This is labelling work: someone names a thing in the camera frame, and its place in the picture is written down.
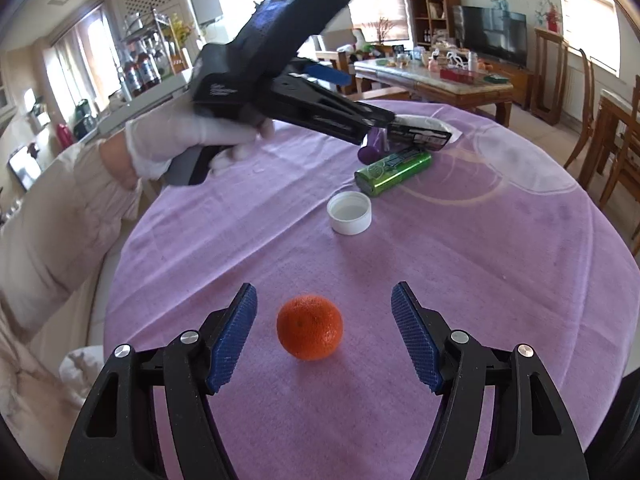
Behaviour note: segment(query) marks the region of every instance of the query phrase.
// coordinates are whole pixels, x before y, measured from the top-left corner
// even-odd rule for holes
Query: white glove
[[[215,156],[213,170],[221,170],[247,157],[258,134],[273,136],[273,121],[265,119],[257,128],[228,119],[203,117],[193,111],[188,92],[155,110],[128,121],[127,150],[140,178],[160,178],[174,156],[191,146],[233,146]]]

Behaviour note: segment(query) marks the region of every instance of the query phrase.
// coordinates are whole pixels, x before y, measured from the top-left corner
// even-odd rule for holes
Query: television
[[[482,56],[527,65],[527,17],[484,7],[453,7],[456,39]]]

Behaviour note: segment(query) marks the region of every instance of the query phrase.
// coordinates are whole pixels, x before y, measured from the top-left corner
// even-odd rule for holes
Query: wooden dining table
[[[620,96],[603,89],[600,93],[598,115],[587,155],[580,169],[578,184],[586,190],[596,170],[602,173],[609,153],[614,149],[616,131],[620,123],[631,124],[631,104]]]
[[[104,349],[167,345],[243,282],[258,313],[229,384],[209,398],[242,480],[408,480],[440,398],[422,384],[392,315],[407,281],[425,308],[483,345],[534,348],[583,447],[613,400],[638,322],[640,274],[590,197],[542,149],[443,104],[367,101],[432,117],[462,136],[424,172],[372,199],[357,236],[332,231],[336,193],[356,189],[358,147],[276,121],[270,142],[200,186],[167,187],[122,249]],[[280,345],[280,306],[333,301],[344,335],[327,359]],[[164,390],[154,389],[169,480],[179,480]],[[470,478],[482,474],[494,395],[484,395]]]
[[[477,108],[494,104],[495,117],[491,118],[498,124],[509,127],[513,101],[513,85],[509,82],[494,84],[476,80],[473,84],[466,84],[444,79],[440,76],[440,72],[430,72],[419,61],[411,61],[404,68],[381,66],[376,61],[370,59],[356,61],[353,64],[358,93],[362,92],[362,80],[369,79],[399,86],[429,101],[473,111],[483,116],[487,114]]]

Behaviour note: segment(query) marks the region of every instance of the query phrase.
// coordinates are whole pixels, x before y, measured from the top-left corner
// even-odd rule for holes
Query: orange
[[[342,316],[322,296],[298,296],[285,303],[276,322],[278,339],[293,357],[304,361],[324,359],[342,339]]]

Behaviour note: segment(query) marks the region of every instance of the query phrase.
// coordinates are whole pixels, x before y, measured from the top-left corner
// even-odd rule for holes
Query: red box
[[[440,77],[468,85],[472,85],[476,81],[476,74],[474,72],[469,72],[469,70],[463,70],[461,68],[443,68],[440,70]]]

